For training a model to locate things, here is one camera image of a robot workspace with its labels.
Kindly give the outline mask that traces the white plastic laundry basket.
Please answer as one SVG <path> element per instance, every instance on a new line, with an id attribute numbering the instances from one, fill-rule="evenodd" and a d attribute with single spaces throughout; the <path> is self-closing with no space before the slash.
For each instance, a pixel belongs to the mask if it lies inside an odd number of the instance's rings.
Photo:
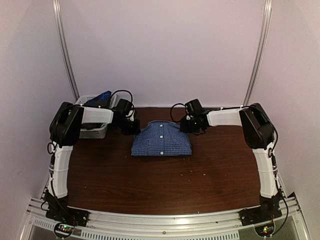
<path id="1" fill-rule="evenodd" d="M 76 105 L 84 107 L 83 119 L 80 128 L 80 139 L 103 139 L 106 135 L 108 125 L 112 123 L 117 94 L 112 94 L 108 101 L 101 100 L 95 103 L 86 103 L 89 97 L 97 95 L 83 95 L 75 102 Z"/>

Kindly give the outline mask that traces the blue plaid long sleeve shirt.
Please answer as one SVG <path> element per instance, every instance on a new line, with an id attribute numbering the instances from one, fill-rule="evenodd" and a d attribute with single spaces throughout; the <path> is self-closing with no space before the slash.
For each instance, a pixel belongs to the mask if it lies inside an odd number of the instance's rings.
<path id="1" fill-rule="evenodd" d="M 172 157 L 192 155 L 192 145 L 187 133 L 174 122 L 155 120 L 134 136 L 131 156 Z"/>

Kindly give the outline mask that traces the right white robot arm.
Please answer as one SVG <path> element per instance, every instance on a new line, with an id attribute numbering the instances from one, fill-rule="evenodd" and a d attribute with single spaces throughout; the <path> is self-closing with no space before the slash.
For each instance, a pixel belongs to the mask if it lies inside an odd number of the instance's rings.
<path id="1" fill-rule="evenodd" d="M 260 180 L 260 196 L 271 199 L 277 195 L 277 162 L 275 146 L 277 131 L 259 103 L 249 106 L 202 107 L 198 99 L 184 105 L 180 130 L 195 135 L 204 134 L 209 127 L 242 127 L 245 143 L 252 149 Z"/>

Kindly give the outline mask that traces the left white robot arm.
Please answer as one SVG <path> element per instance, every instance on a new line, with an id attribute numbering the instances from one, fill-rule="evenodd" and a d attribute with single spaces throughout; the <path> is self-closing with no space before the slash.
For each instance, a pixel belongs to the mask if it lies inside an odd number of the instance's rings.
<path id="1" fill-rule="evenodd" d="M 136 115 L 133 104 L 123 98 L 113 107 L 110 107 L 109 100 L 85 104 L 63 102 L 49 127 L 52 145 L 48 147 L 51 150 L 49 193 L 57 199 L 68 196 L 70 157 L 80 138 L 83 125 L 113 125 L 121 129 L 123 135 L 137 135 L 141 132 L 141 123 L 136 119 Z"/>

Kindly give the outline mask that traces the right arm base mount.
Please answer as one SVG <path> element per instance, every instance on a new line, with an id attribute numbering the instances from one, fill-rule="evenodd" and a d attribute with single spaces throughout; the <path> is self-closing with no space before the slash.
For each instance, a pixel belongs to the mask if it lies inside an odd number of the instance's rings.
<path id="1" fill-rule="evenodd" d="M 272 198 L 259 197 L 260 205 L 253 208 L 244 208 L 238 212 L 242 226 L 255 225 L 255 232 L 259 237 L 271 238 L 277 232 L 275 219 L 283 214 L 280 200 L 283 196 L 277 193 Z"/>

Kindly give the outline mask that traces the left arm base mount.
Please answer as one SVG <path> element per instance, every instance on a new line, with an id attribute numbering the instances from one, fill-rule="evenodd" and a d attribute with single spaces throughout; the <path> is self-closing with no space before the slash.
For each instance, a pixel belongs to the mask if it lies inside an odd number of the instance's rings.
<path id="1" fill-rule="evenodd" d="M 57 222 L 53 233 L 58 239 L 69 238 L 76 227 L 86 227 L 88 222 L 89 212 L 68 207 L 67 201 L 67 197 L 57 198 L 46 190 L 40 206 L 46 218 Z"/>

